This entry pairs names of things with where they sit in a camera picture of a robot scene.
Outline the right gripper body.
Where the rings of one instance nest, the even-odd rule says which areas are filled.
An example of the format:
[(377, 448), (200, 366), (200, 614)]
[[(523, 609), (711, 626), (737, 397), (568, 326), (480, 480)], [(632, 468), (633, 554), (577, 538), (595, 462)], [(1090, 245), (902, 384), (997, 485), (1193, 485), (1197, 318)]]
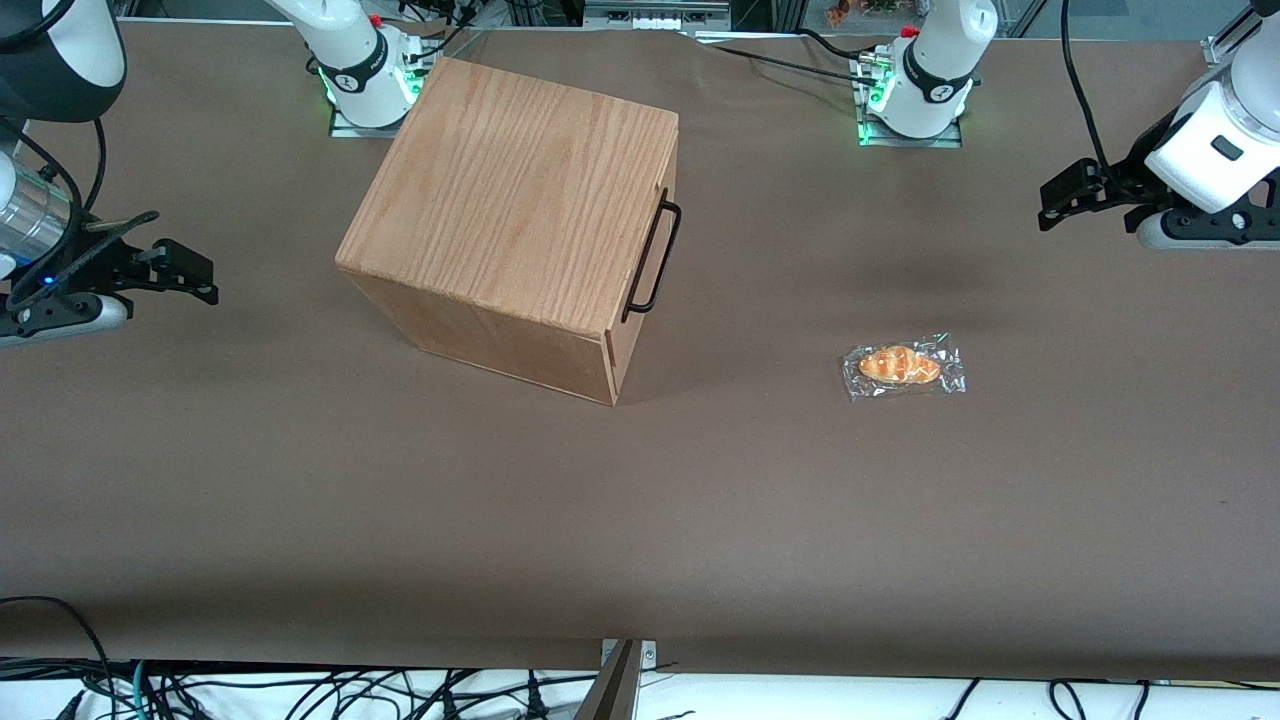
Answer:
[(74, 222), (72, 201), (28, 168), (3, 169), (3, 291), (6, 304), (40, 304), (78, 293), (151, 290), (141, 250), (124, 234), (150, 223), (151, 211), (128, 220), (87, 215)]

